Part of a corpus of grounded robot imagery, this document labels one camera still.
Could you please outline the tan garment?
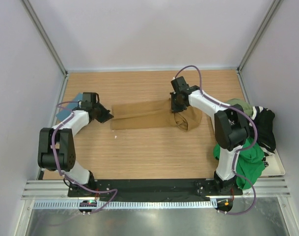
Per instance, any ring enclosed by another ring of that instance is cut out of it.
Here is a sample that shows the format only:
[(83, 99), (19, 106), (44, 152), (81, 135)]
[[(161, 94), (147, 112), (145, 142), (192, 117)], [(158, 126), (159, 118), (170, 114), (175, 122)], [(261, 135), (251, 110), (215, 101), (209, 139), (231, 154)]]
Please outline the tan garment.
[(113, 130), (177, 127), (188, 132), (197, 128), (202, 112), (189, 106), (182, 112), (171, 112), (171, 99), (117, 104), (112, 106)]

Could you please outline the blue tank top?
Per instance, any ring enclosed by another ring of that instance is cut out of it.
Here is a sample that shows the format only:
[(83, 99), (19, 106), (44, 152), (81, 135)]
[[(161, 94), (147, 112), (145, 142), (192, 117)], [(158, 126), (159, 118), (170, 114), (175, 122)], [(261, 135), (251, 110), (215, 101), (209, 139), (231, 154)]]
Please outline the blue tank top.
[(58, 121), (63, 121), (66, 119), (70, 114), (71, 110), (77, 107), (77, 103), (82, 100), (82, 93), (78, 93), (70, 103), (62, 104), (62, 106), (65, 107), (65, 109), (60, 109), (60, 111), (56, 114), (56, 118)]

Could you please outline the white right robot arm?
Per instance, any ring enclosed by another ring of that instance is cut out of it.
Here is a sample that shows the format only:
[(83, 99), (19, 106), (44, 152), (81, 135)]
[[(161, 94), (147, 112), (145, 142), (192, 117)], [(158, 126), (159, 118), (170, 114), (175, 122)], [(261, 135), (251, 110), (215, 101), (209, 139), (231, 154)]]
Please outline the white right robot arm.
[(171, 111), (179, 113), (189, 106), (208, 115), (213, 124), (215, 139), (220, 146), (219, 163), (214, 172), (213, 188), (220, 195), (226, 194), (236, 182), (236, 165), (239, 150), (250, 135), (248, 117), (241, 106), (221, 102), (198, 86), (189, 86), (184, 77), (171, 81)]

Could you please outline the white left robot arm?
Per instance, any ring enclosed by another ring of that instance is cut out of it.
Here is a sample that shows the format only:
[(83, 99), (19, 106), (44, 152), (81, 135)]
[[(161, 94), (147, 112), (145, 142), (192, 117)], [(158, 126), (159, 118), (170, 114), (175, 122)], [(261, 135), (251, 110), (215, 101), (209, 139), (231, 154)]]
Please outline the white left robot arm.
[(58, 124), (40, 130), (38, 166), (57, 172), (70, 182), (71, 188), (77, 186), (83, 195), (90, 197), (96, 193), (96, 182), (93, 173), (76, 160), (74, 137), (92, 121), (105, 123), (113, 115), (101, 104), (96, 92), (84, 92), (80, 100), (61, 102), (57, 108), (68, 115)]

